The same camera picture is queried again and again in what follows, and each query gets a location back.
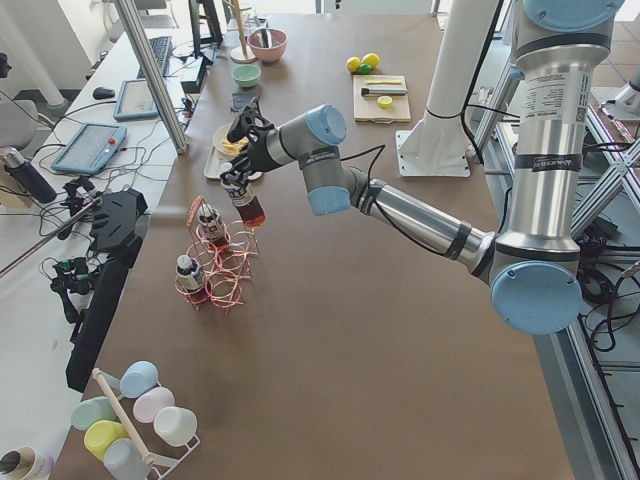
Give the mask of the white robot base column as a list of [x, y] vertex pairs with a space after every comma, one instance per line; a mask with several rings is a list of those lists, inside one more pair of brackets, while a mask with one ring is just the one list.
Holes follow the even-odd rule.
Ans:
[[462, 121], [469, 92], [493, 37], [502, 2], [454, 1], [440, 45], [422, 119], [396, 133], [403, 177], [467, 177], [470, 140]]

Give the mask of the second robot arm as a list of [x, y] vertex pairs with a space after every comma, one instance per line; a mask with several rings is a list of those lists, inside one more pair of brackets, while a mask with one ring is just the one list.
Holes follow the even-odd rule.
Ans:
[[631, 77], [627, 84], [612, 98], [606, 99], [605, 104], [614, 104], [627, 112], [639, 113], [640, 71]]

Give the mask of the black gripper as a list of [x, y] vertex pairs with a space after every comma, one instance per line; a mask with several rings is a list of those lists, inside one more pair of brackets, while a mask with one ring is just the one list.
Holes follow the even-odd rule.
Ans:
[[273, 158], [270, 156], [266, 140], [273, 131], [272, 127], [234, 128], [234, 140], [246, 138], [249, 143], [243, 147], [233, 161], [220, 165], [219, 176], [224, 185], [244, 186], [255, 172], [269, 172], [273, 169]]

